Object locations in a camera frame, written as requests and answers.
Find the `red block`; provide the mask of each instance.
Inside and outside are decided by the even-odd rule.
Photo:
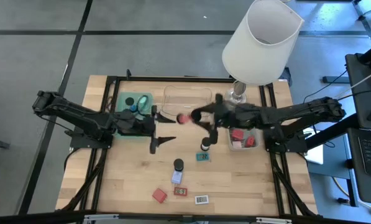
[[[232,138],[235,140],[242,140],[243,139],[243,131],[240,129],[235,129],[232,131]]]
[[[153,193],[152,197],[154,199],[156,199],[156,201],[158,201],[159,203],[163,203],[163,201],[167,197],[167,194],[160,189],[156,189],[155,192]]]
[[[252,147],[254,145],[254,136],[250,136],[246,140],[245,147]]]

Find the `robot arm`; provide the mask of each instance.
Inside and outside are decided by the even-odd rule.
[[[58,116],[83,130],[84,137],[96,142],[112,143],[112,135],[117,131],[123,136],[148,136],[151,137],[150,153],[155,154],[155,149],[165,141],[174,137],[155,138],[155,121],[162,123],[175,123],[157,112],[156,106],[152,107],[151,115],[137,119],[130,110],[115,113],[93,111],[83,106],[72,103],[55,92],[39,91],[37,99],[32,106],[37,116]]]
[[[213,122],[201,121],[201,113],[213,115]],[[307,103],[302,103],[284,108],[261,107],[253,104],[242,103],[232,105],[216,95],[216,102],[197,108],[190,114],[191,120],[209,132],[209,143],[216,144],[218,138],[217,128],[258,128],[269,131],[271,142],[283,144],[300,133],[303,129],[319,122],[338,122],[346,115],[341,104],[330,97],[324,97]],[[282,122],[299,118],[289,125]]]

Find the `small box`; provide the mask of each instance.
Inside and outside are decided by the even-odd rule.
[[[252,147],[254,145],[254,136],[249,136],[246,139],[245,147]]]
[[[242,149],[242,142],[240,142],[240,141],[234,141],[234,142],[232,142],[232,146],[235,149]]]
[[[234,140],[243,140],[243,131],[240,129],[232,130],[232,138]]]
[[[183,173],[180,172],[180,171],[174,170],[173,176],[172,176],[172,183],[173,184],[180,184],[182,178],[183,178]]]
[[[163,203],[163,201],[167,197],[167,194],[160,189],[156,189],[155,192],[153,193],[152,197],[154,199],[156,199],[156,201],[158,201],[159,203]]]
[[[175,187],[174,188],[174,195],[178,196],[186,196],[188,194],[188,190],[182,187]]]

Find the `teal object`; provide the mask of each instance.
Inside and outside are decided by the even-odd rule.
[[[123,111],[125,109],[130,109],[130,106],[126,104],[126,99],[131,97],[134,99],[134,104],[131,105],[133,108],[136,108],[138,100],[139,102],[139,112],[142,114],[150,114],[150,109],[153,105],[153,96],[150,93],[138,93],[138,92],[120,92],[119,97],[116,101],[116,112]],[[136,118],[143,119],[144,117],[140,115],[138,112],[133,113]],[[119,133],[116,133],[117,138],[121,139],[134,139],[134,138],[149,138],[149,137],[138,137],[138,136],[121,136]]]
[[[210,160],[210,155],[208,152],[196,153],[196,161],[208,161]]]

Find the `clear container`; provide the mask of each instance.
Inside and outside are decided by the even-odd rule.
[[[189,114],[194,109],[211,103],[212,93],[209,88],[179,88],[166,86],[163,92],[162,113],[170,116]]]
[[[232,151],[242,151],[242,150],[248,150],[248,149],[254,149],[259,146],[260,144],[260,132],[258,132],[255,128],[247,130],[247,129],[239,129],[243,131],[243,139],[240,141],[242,143],[242,147],[235,147],[232,143],[235,141],[231,138],[231,133],[235,128],[230,128],[227,130],[227,136],[228,136],[228,147]],[[254,136],[254,145],[252,147],[245,147],[246,140],[249,136]]]

